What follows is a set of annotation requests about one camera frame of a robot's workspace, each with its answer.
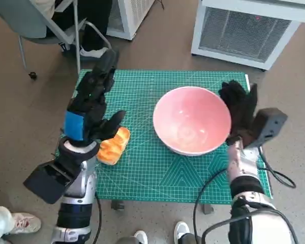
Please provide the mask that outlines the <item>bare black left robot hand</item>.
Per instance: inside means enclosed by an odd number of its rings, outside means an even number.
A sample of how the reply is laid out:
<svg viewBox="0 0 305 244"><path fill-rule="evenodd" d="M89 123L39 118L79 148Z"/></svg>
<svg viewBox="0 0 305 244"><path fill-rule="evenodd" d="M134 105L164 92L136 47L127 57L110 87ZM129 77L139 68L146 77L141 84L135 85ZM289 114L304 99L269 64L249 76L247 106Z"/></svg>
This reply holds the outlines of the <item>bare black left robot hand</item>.
<svg viewBox="0 0 305 244"><path fill-rule="evenodd" d="M114 138L126 112L119 110L110 119L104 118L105 94L114 85L119 52L108 49L91 71L87 71L76 87L77 94L67 106L64 134L74 146L88 146L96 140Z"/></svg>

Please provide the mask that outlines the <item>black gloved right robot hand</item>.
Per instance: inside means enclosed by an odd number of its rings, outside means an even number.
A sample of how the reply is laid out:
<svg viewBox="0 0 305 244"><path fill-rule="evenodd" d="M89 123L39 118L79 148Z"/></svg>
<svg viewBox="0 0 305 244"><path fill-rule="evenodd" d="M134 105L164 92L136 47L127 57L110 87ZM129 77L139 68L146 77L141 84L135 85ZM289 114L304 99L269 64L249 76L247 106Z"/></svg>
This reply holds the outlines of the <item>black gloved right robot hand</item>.
<svg viewBox="0 0 305 244"><path fill-rule="evenodd" d="M235 80L223 82L219 90L221 99L231 115L231 129L226 144L228 146L241 141L243 147L251 144L253 139L252 122L258 102L257 84L252 84L249 92Z"/></svg>

